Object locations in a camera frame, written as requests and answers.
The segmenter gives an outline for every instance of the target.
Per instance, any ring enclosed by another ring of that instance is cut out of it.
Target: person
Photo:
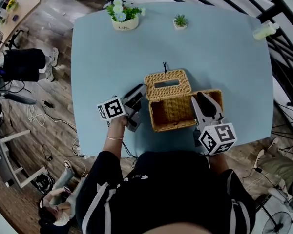
[[[62,202],[61,193],[67,191],[64,187],[75,175],[71,163],[64,162],[65,169],[60,178],[55,182],[52,190],[39,203],[39,224],[64,226],[75,216],[76,198],[84,183],[85,177],[82,177],[74,192],[70,194],[66,202]]]
[[[77,197],[84,234],[249,234],[255,202],[223,154],[145,152],[122,176],[120,157],[127,120],[113,119]]]
[[[281,154],[278,140],[278,138],[275,138],[267,150],[260,150],[254,163],[254,168],[260,168],[267,173],[279,175],[285,181],[288,193],[293,196],[293,160]]]
[[[59,51],[52,49],[51,56],[44,55],[41,49],[13,49],[0,52],[0,80],[53,81],[52,69],[57,65]]]

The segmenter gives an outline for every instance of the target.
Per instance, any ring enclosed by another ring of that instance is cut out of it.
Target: electric fan
[[[274,215],[267,213],[269,219],[264,226],[263,234],[288,234],[291,228],[291,216],[286,212],[278,212]]]

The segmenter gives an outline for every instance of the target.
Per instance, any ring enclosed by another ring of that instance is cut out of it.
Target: small white pot
[[[186,25],[186,26],[183,26],[183,27],[178,27],[178,26],[176,25],[176,23],[175,23],[175,19],[173,19],[172,22],[173,22],[173,24],[174,24],[176,30],[185,29],[185,28],[187,27],[187,25]]]
[[[114,29],[116,30],[122,30],[122,31],[132,30],[138,27],[139,17],[136,15],[134,19],[130,19],[128,21],[113,21],[112,20],[112,24]]]

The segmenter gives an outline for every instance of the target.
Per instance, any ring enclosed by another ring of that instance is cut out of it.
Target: gray pants
[[[54,190],[54,189],[58,189],[58,188],[65,186],[74,175],[75,175],[75,173],[72,169],[65,168],[64,171],[62,172],[60,178],[53,185],[52,189]],[[75,190],[73,191],[73,193],[66,200],[71,205],[71,214],[70,214],[69,218],[73,218],[75,216],[76,198],[77,198],[77,196],[83,186],[84,181],[85,181],[85,177],[83,177],[80,180],[80,182],[78,183],[78,185],[75,188]],[[58,205],[61,202],[62,202],[62,199],[61,199],[61,196],[59,195],[59,196],[53,197],[53,199],[50,201],[50,204]]]
[[[280,153],[278,145],[275,144],[269,148],[260,157],[257,166],[267,173],[279,175],[289,189],[293,182],[293,161]]]

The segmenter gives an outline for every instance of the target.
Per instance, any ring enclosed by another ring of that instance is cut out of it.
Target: black railing
[[[197,0],[203,4],[214,5],[210,1],[207,0]],[[236,11],[240,13],[247,14],[243,9],[241,9],[237,4],[235,4],[231,0],[222,0],[234,8]],[[261,5],[259,5],[255,0],[247,0],[251,5],[259,10],[260,15],[257,18],[263,23],[266,21],[271,21],[275,23],[274,17],[283,13],[288,21],[293,26],[293,12],[288,8],[283,0],[271,0],[274,5],[269,9],[264,9]],[[290,41],[289,37],[286,35],[284,30],[281,28],[277,30],[277,33],[272,37],[267,38],[268,47],[278,52],[281,57],[284,59],[286,66],[283,65],[280,61],[278,61],[272,54],[272,66],[273,66],[273,75],[280,83],[286,94],[288,95],[292,105],[293,105],[293,44]]]

